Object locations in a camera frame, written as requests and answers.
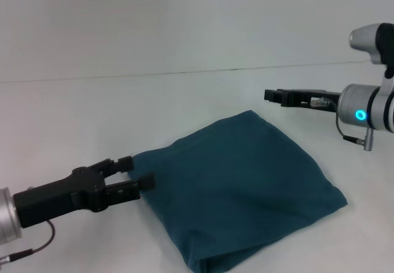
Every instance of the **dark green towel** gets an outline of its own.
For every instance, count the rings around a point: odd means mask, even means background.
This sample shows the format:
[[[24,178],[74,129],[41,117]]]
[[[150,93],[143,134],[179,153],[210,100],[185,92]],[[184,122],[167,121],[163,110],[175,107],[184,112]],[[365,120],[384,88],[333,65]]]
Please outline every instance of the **dark green towel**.
[[[133,178],[156,172],[144,198],[195,273],[230,270],[347,204],[307,153],[252,111],[134,163]]]

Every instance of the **cloth fold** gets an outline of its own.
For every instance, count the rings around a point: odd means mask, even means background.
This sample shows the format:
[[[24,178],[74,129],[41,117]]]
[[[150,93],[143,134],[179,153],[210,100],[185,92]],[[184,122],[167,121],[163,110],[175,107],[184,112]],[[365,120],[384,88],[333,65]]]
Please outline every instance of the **cloth fold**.
[[[347,201],[315,161],[253,111],[134,157],[131,178],[195,273],[225,272]]]

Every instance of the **white wall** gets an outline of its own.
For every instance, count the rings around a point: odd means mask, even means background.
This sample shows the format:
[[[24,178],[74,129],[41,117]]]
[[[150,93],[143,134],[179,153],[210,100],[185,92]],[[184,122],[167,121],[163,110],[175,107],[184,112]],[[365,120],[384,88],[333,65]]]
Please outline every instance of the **white wall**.
[[[0,81],[360,61],[394,0],[0,0]]]
[[[349,205],[233,272],[391,273],[394,136],[377,132],[364,152],[340,138],[332,113],[281,108],[263,92],[378,85],[384,68],[347,39],[389,22],[392,1],[0,0],[0,187],[20,192],[251,109],[307,151]],[[164,75],[179,71],[200,72]],[[128,76],[145,73],[158,75]],[[188,272],[141,200],[54,222],[50,248],[5,272]],[[49,228],[23,236],[0,256],[37,247]]]

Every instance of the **metal cylinder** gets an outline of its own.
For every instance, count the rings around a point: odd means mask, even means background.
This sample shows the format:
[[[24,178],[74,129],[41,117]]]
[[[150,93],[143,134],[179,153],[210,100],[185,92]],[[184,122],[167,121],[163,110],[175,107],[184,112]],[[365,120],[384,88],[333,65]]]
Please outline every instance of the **metal cylinder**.
[[[365,128],[372,127],[371,106],[378,88],[371,85],[348,85],[338,101],[338,115],[342,122]]]
[[[22,236],[21,228],[8,188],[0,189],[0,245]]]

